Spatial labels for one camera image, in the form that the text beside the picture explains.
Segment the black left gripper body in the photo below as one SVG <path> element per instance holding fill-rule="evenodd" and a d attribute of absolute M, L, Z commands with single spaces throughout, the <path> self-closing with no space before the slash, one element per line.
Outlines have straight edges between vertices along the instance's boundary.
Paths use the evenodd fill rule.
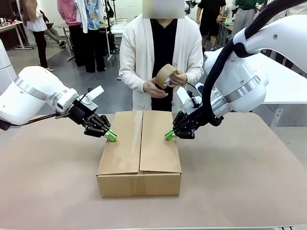
<path fill-rule="evenodd" d="M 69 119 L 78 125 L 83 125 L 85 120 L 96 112 L 96 104 L 84 104 L 82 102 L 74 102 L 69 110 Z"/>

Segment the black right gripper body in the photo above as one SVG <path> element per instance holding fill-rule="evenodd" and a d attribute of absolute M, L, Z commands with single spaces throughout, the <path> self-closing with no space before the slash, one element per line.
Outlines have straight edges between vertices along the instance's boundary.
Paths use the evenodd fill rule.
<path fill-rule="evenodd" d="M 187 119 L 187 127 L 190 129 L 198 129 L 207 124 L 217 127 L 221 124 L 221 119 L 213 113 L 211 108 L 206 106 L 202 106 L 189 114 Z"/>

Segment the person's right hand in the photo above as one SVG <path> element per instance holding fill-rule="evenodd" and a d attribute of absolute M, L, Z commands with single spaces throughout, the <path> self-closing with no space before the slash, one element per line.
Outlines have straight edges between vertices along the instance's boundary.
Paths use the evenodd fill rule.
<path fill-rule="evenodd" d="M 168 96 L 168 93 L 156 87 L 155 78 L 152 78 L 143 84 L 143 91 L 149 94 L 152 98 L 164 98 Z"/>

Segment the person's left hand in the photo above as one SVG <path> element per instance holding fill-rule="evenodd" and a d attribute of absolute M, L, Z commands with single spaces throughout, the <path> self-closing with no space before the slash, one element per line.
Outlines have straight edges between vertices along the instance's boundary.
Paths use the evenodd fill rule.
<path fill-rule="evenodd" d="M 173 85 L 184 85 L 188 81 L 186 73 L 182 71 L 172 73 L 170 79 Z"/>

